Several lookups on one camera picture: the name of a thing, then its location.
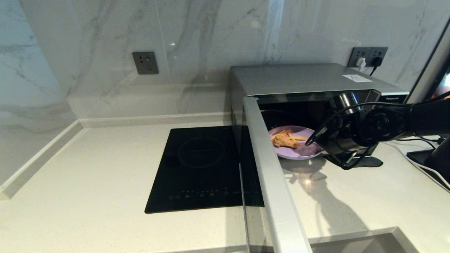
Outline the lavender plate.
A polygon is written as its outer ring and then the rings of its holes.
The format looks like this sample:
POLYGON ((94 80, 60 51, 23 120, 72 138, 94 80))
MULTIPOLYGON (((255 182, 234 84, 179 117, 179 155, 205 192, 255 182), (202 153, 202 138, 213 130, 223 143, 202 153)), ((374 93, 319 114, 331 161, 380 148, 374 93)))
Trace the lavender plate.
MULTIPOLYGON (((291 130, 291 134, 289 136, 303 136, 306 138, 310 138, 310 136, 314 133, 313 130, 309 128, 305 128, 302 126, 297 125, 286 125, 286 126, 280 126, 278 128, 273 128, 268 131, 270 139, 271 136, 276 135, 280 131, 283 130, 291 130)), ((306 145, 306 141, 299 141, 300 145, 296 149, 286 148, 286 147, 275 147, 273 144, 273 147, 275 149, 276 154, 278 157, 286 158, 288 160, 309 160, 313 157, 319 156, 323 149, 316 143, 312 143, 310 145, 306 145)))

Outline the silver microwave oven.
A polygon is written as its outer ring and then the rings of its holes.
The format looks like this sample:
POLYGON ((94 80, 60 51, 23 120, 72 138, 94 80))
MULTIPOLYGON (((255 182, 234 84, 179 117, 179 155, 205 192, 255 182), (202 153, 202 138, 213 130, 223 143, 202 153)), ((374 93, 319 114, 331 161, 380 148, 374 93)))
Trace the silver microwave oven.
POLYGON ((313 131, 326 117, 328 99, 345 92, 379 92, 379 102, 403 103, 408 91, 336 63, 231 67, 230 106, 235 138, 246 126, 243 98, 257 100, 267 130, 297 125, 313 131), (373 82, 354 82, 357 74, 373 82))

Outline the white sticker label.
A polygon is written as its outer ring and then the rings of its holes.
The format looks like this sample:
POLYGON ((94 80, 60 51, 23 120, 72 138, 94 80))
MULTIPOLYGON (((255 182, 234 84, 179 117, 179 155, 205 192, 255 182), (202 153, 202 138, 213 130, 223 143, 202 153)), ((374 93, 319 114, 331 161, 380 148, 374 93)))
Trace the white sticker label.
POLYGON ((368 78, 362 77, 357 74, 343 74, 343 77, 352 80, 354 82, 362 83, 362 82, 373 82, 373 80, 370 80, 368 78))

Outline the dark vertical frame post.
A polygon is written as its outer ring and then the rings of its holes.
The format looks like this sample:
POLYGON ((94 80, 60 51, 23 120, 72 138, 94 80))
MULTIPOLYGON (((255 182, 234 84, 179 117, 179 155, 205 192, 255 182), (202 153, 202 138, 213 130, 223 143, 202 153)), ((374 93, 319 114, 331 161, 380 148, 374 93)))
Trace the dark vertical frame post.
POLYGON ((427 97, 448 59, 450 59, 450 18, 421 74, 419 74, 406 100, 407 103, 421 102, 427 97))

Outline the dark grey foot mat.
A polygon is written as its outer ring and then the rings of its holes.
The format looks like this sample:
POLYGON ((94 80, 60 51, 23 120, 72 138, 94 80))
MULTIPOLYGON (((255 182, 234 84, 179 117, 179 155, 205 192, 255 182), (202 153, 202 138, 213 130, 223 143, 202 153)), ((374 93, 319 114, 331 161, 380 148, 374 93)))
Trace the dark grey foot mat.
POLYGON ((384 162, 376 157, 356 157, 344 166, 344 170, 352 168, 379 168, 383 164, 384 162))

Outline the fried chicken piece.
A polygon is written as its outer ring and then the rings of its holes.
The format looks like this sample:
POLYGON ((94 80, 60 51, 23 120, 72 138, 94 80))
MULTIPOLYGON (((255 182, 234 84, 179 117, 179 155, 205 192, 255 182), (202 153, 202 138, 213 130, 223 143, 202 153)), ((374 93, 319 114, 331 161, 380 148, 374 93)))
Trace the fried chicken piece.
POLYGON ((300 145, 298 140, 291 139, 286 134, 281 134, 281 135, 276 134, 274 136, 271 136, 271 141, 272 141, 272 144, 277 148, 286 147, 286 148, 296 149, 300 145))

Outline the grey double wall socket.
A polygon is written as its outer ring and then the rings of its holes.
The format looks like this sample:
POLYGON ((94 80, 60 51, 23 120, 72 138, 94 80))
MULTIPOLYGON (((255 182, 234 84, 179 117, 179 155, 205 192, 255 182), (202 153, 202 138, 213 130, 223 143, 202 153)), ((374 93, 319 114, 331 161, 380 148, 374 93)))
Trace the grey double wall socket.
POLYGON ((354 47, 347 62, 347 67, 358 67, 356 63, 360 58, 365 58, 365 67, 373 67, 373 61, 377 57, 383 60, 387 51, 387 47, 354 47))

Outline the grey single wall socket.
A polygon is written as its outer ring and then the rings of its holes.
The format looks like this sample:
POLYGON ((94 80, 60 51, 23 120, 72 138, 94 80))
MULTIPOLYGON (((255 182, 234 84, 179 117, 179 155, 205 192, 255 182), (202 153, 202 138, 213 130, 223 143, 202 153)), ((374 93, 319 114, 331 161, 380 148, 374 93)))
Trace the grey single wall socket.
POLYGON ((132 56, 139 75, 159 74, 159 67, 154 52, 133 52, 132 56))

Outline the black induction cooktop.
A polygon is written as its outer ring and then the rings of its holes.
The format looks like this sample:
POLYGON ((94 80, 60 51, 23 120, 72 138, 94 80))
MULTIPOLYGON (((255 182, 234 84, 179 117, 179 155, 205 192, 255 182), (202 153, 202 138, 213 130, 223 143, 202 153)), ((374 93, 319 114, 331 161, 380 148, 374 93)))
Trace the black induction cooktop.
POLYGON ((247 126, 171 129, 146 214, 234 206, 264 207, 247 126))

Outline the black power plug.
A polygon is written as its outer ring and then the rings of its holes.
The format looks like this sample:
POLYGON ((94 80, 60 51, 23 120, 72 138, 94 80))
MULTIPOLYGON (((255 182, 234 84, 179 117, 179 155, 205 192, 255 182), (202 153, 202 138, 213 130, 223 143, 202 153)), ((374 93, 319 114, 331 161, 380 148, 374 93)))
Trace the black power plug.
POLYGON ((382 64, 383 62, 383 58, 382 57, 375 57, 372 61, 372 71, 370 73, 370 76, 372 76, 374 74, 374 72, 376 71, 376 69, 382 64))

